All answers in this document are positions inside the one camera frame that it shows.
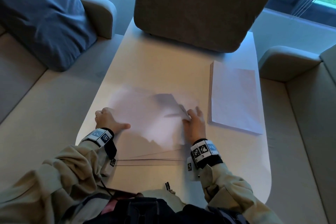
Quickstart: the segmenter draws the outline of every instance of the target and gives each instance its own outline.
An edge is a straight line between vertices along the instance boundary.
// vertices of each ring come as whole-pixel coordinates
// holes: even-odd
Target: table
[[[271,167],[252,32],[248,32],[236,52],[219,54],[145,34],[132,20],[78,132],[76,145],[95,128],[95,111],[107,106],[111,94],[123,84],[156,93],[182,91],[191,94],[199,100],[206,119],[210,64],[213,60],[236,68],[255,70],[264,133],[255,136],[208,124],[206,133],[207,138],[219,149],[223,161],[232,173],[249,182],[255,196],[266,202],[271,191]],[[164,183],[168,181],[182,201],[204,207],[206,201],[200,182],[189,181],[186,173],[187,165],[117,166],[115,175],[108,180],[106,186],[137,193],[163,189]]]

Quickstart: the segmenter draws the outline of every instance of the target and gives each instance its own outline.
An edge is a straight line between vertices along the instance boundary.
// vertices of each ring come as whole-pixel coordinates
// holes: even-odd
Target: sofa
[[[284,223],[336,223],[336,45],[270,48],[258,62],[272,189]]]
[[[98,40],[65,72],[48,70],[0,26],[0,190],[75,143],[121,43],[115,6],[81,1]]]

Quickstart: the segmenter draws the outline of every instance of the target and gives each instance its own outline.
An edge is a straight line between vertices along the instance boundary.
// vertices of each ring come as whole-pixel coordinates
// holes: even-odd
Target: white paper stack
[[[116,121],[131,124],[114,139],[117,165],[183,165],[188,152],[181,120],[190,117],[180,105],[195,109],[197,101],[184,94],[155,94],[127,86],[117,91],[108,106]]]
[[[211,64],[208,123],[263,133],[254,70]]]

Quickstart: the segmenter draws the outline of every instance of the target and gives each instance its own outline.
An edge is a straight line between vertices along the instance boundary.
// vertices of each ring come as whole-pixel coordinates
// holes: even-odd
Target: sleeve
[[[65,211],[97,189],[107,154],[83,141],[0,192],[0,223],[57,223]]]
[[[282,224],[279,217],[254,195],[250,184],[234,176],[225,163],[206,165],[199,173],[208,206],[242,213],[254,224]]]

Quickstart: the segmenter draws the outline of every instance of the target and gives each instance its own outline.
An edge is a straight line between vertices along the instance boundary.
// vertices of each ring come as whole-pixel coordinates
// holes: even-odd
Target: person's left arm
[[[108,128],[116,134],[130,128],[117,123],[108,108],[97,111],[95,120],[96,128]],[[82,141],[45,160],[37,170],[0,192],[0,223],[58,222],[69,207],[96,191],[106,156],[104,147]]]

